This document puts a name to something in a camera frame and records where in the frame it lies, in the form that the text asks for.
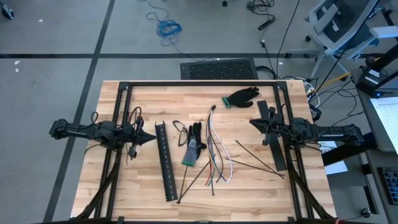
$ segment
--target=wooden table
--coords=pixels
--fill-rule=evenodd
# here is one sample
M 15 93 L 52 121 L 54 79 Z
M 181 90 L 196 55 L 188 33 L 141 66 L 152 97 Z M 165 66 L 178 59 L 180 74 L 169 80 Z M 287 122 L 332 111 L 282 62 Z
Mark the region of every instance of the wooden table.
M 98 121 L 112 120 L 118 83 L 117 81 L 103 83 L 97 107 Z M 287 84 L 294 116 L 312 120 L 302 81 L 288 80 Z M 238 140 L 263 162 L 275 169 L 270 147 L 261 144 L 264 135 L 249 124 L 249 119 L 261 117 L 257 104 L 255 103 L 250 108 L 226 109 L 223 106 L 222 96 L 228 96 L 242 88 L 247 87 L 135 86 L 132 89 L 130 110 L 136 106 L 142 108 L 142 117 L 145 120 L 144 131 L 154 135 L 155 122 L 159 124 L 165 121 L 166 123 L 178 192 L 180 192 L 185 171 L 185 166 L 181 164 L 181 161 L 186 146 L 177 146 L 179 132 L 172 121 L 179 120 L 186 127 L 194 122 L 202 121 L 205 127 L 204 121 L 212 105 L 217 106 L 213 115 L 213 126 L 231 157 L 236 161 L 265 168 L 236 143 Z M 275 106 L 272 87 L 259 88 L 260 95 L 254 101 L 266 100 L 269 106 Z M 205 139 L 204 128 L 202 139 Z M 215 196 L 212 196 L 211 188 L 205 186 L 209 174 L 207 167 L 184 196 L 181 204 L 177 204 L 176 201 L 165 201 L 156 140 L 138 147 L 137 158 L 132 161 L 126 159 L 126 151 L 123 151 L 113 219 L 124 216 L 126 220 L 286 221 L 287 217 L 295 216 L 289 178 L 283 180 L 277 175 L 234 163 L 231 182 L 226 184 L 224 181 L 219 181 L 214 184 Z M 100 183 L 104 155 L 105 148 L 99 146 L 86 153 L 71 217 L 78 215 L 96 193 Z M 302 157 L 310 190 L 325 210 L 335 216 L 320 152 L 305 148 L 302 149 Z M 195 167 L 188 168 L 184 189 L 208 161 L 208 152 L 202 151 Z M 224 160 L 226 176 L 229 176 L 229 168 L 228 161 Z M 280 173 L 288 177 L 287 171 Z M 305 216 L 305 205 L 300 190 L 299 195 L 303 216 Z M 102 214 L 105 213 L 106 203 L 107 196 L 105 196 Z

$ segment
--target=green glove tag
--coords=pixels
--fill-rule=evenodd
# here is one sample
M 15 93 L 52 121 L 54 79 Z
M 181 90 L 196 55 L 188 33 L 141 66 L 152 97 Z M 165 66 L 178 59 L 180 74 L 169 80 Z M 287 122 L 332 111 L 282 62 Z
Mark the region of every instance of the green glove tag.
M 224 106 L 226 108 L 230 108 L 231 107 L 231 105 L 229 104 L 228 100 L 226 100 L 227 97 L 222 97 L 221 99 L 223 100 Z

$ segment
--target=white paper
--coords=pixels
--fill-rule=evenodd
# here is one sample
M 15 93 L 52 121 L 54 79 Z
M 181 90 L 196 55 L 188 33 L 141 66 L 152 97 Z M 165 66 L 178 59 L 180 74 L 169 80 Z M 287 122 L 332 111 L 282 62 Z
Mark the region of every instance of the white paper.
M 321 150 L 322 154 L 326 153 L 330 150 L 333 150 L 334 148 L 337 147 L 336 143 L 334 141 L 320 141 L 318 143 L 321 145 L 319 149 Z M 326 175 L 337 174 L 340 172 L 347 172 L 347 171 L 348 171 L 348 169 L 347 169 L 344 161 L 339 161 L 334 164 L 325 166 Z
M 398 97 L 371 99 L 371 102 L 398 153 Z

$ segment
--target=black metal frame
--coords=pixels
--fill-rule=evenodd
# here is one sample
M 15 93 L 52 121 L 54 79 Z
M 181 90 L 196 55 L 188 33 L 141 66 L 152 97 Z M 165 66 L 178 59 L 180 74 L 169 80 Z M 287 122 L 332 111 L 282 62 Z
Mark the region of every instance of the black metal frame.
M 278 113 L 283 113 L 282 105 L 280 102 L 280 95 L 279 95 L 279 90 L 282 90 L 282 92 L 284 94 L 284 101 L 285 101 L 286 110 L 287 110 L 287 114 L 288 114 L 289 124 L 291 124 L 292 119 L 293 119 L 292 105 L 290 104 L 289 92 L 287 89 L 286 81 L 276 81 L 276 82 L 271 82 L 271 81 L 258 81 L 258 82 L 240 82 L 240 81 L 236 81 L 236 82 L 234 82 L 234 81 L 225 81 L 225 82 L 214 82 L 214 81 L 190 82 L 190 81 L 188 81 L 187 82 L 187 81 L 178 81 L 178 82 L 120 82 L 119 86 L 118 86 L 118 94 L 116 97 L 116 103 L 115 103 L 114 114 L 113 114 L 114 122 L 116 122 L 118 120 L 118 114 L 119 114 L 120 104 L 121 104 L 121 97 L 122 97 L 122 93 L 124 90 L 127 90 L 127 96 L 126 96 L 126 102 L 124 105 L 122 124 L 127 122 L 127 117 L 128 117 L 128 113 L 129 113 L 128 111 L 129 111 L 129 106 L 130 106 L 130 102 L 131 102 L 130 101 L 131 93 L 132 93 L 132 88 L 134 86 L 271 86 L 274 89 L 275 102 L 276 102 L 276 107 L 277 107 Z M 285 221 L 285 222 L 261 222 L 261 223 L 268 223 L 268 224 L 271 224 L 271 223 L 274 223 L 274 224 L 335 223 L 336 218 L 333 218 L 331 215 L 329 215 L 323 209 L 323 207 L 317 202 L 316 198 L 312 195 L 312 193 L 309 191 L 309 189 L 307 187 L 307 180 L 305 177 L 304 164 L 303 164 L 302 155 L 301 155 L 300 150 L 298 148 L 294 148 L 293 146 L 290 145 L 290 143 L 289 143 L 290 141 L 289 141 L 288 137 L 283 137 L 282 139 L 283 139 L 283 143 L 284 143 L 286 163 L 287 163 L 287 168 L 288 168 L 288 172 L 289 172 L 290 186 L 291 186 L 293 204 L 294 204 L 297 221 L 295 221 L 292 217 L 288 217 L 288 221 Z M 298 170 L 299 170 L 300 174 L 295 170 L 295 167 L 293 165 L 292 157 L 290 154 L 291 149 L 295 149 Z M 100 186 L 103 186 L 103 184 L 105 183 L 105 180 L 107 179 L 111 153 L 112 153 L 112 150 L 107 149 L 105 159 L 104 159 L 103 173 L 101 175 Z M 111 221 L 115 193 L 116 193 L 116 185 L 118 182 L 120 161 L 121 161 L 121 150 L 118 150 L 116 152 L 116 157 L 115 157 L 115 162 L 114 162 L 115 164 L 118 164 L 118 169 L 116 171 L 116 176 L 115 176 L 115 178 L 113 178 L 112 183 L 111 183 L 111 191 L 109 193 L 109 202 L 108 202 L 108 207 L 107 207 L 107 211 L 106 211 L 106 216 L 104 218 L 99 218 L 101 209 L 102 209 L 102 197 L 103 197 L 103 194 L 102 194 L 100 201 L 96 205 L 94 219 L 73 219 L 73 220 L 62 221 L 62 222 L 57 222 L 57 223 L 90 223 L 90 222 L 93 222 L 93 223 L 145 223 L 145 224 L 165 223 L 165 222 L 124 222 L 122 217 L 117 222 Z M 305 206 L 307 209 L 308 218 L 302 217 L 299 196 L 298 196 L 299 193 L 297 192 L 296 184 L 301 188 L 302 192 L 304 193 Z M 312 207 L 314 207 L 315 211 L 318 213 L 318 215 L 320 216 L 321 219 L 314 219 Z M 198 222 L 173 222 L 173 223 L 181 224 L 181 223 L 198 223 Z M 241 222 L 241 223 L 258 223 L 258 222 Z

